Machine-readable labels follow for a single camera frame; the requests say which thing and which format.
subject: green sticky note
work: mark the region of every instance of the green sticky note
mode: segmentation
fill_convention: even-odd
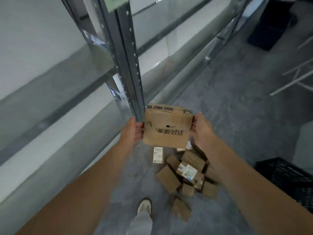
[[[108,12],[114,11],[121,5],[128,2],[128,0],[104,0],[106,4],[106,8],[108,9]]]

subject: crate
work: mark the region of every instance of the crate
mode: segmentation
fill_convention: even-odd
[[[255,170],[313,213],[313,176],[283,158],[259,161]]]

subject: person's left arm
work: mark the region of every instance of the person's left arm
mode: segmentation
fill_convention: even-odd
[[[119,142],[67,185],[17,234],[93,234],[108,207],[126,158],[135,142],[142,138],[142,127],[142,122],[130,118],[121,131]]]

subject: white pants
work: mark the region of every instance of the white pants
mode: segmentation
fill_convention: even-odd
[[[142,211],[131,222],[126,235],[150,235],[152,230],[152,219],[147,211]]]

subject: person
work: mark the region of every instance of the person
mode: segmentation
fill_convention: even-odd
[[[191,129],[222,185],[251,227],[260,235],[313,234],[313,215],[246,164],[198,113]],[[93,234],[105,213],[112,190],[132,147],[143,136],[143,123],[132,117],[118,143],[97,163],[67,185],[17,233]],[[149,235],[151,202],[143,200],[128,235]]]

